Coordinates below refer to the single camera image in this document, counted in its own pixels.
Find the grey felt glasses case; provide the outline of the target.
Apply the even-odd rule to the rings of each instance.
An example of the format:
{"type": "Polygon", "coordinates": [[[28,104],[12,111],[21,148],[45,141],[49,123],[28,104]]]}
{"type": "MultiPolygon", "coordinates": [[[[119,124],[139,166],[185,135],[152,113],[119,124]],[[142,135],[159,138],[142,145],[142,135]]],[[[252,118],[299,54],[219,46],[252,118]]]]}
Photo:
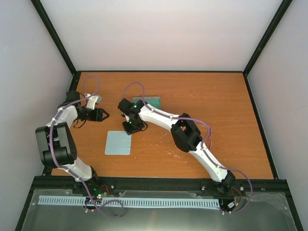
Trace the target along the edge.
{"type": "MultiPolygon", "coordinates": [[[[136,103],[138,100],[142,100],[142,97],[132,98],[133,103],[136,103]]],[[[157,109],[161,109],[161,98],[159,96],[151,96],[151,97],[145,96],[144,101],[157,109]]]]}

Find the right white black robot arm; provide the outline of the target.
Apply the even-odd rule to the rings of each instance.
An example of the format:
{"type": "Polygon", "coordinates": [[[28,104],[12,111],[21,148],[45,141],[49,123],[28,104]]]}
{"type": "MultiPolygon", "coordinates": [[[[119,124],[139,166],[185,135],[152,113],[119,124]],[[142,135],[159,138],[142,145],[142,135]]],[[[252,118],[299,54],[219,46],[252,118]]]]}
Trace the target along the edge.
{"type": "Polygon", "coordinates": [[[235,183],[235,176],[206,147],[205,139],[202,138],[195,119],[186,113],[181,115],[167,113],[142,100],[132,103],[124,98],[118,104],[118,109],[126,119],[122,126],[128,135],[143,131],[148,123],[170,131],[175,146],[182,152],[194,156],[207,170],[217,185],[217,192],[226,195],[230,191],[235,183]]]}

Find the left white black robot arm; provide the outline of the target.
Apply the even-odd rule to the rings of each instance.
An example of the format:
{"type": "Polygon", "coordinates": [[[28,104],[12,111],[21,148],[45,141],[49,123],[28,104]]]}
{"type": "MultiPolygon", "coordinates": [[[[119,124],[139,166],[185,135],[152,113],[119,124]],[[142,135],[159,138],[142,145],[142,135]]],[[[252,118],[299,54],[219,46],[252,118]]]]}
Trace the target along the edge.
{"type": "Polygon", "coordinates": [[[70,127],[74,122],[102,122],[107,119],[109,114],[96,107],[101,100],[99,95],[68,91],[51,121],[35,130],[42,164],[65,171],[77,182],[83,181],[83,188],[91,194],[97,193],[100,188],[99,177],[93,167],[77,156],[70,127]]]}

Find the light blue cleaning cloth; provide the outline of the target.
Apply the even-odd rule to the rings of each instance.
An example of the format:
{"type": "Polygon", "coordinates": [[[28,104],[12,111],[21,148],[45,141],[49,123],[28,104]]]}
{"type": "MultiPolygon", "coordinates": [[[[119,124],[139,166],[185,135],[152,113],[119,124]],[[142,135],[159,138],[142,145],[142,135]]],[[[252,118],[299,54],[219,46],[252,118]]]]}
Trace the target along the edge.
{"type": "Polygon", "coordinates": [[[108,131],[105,155],[130,155],[131,135],[125,131],[108,131]]]}

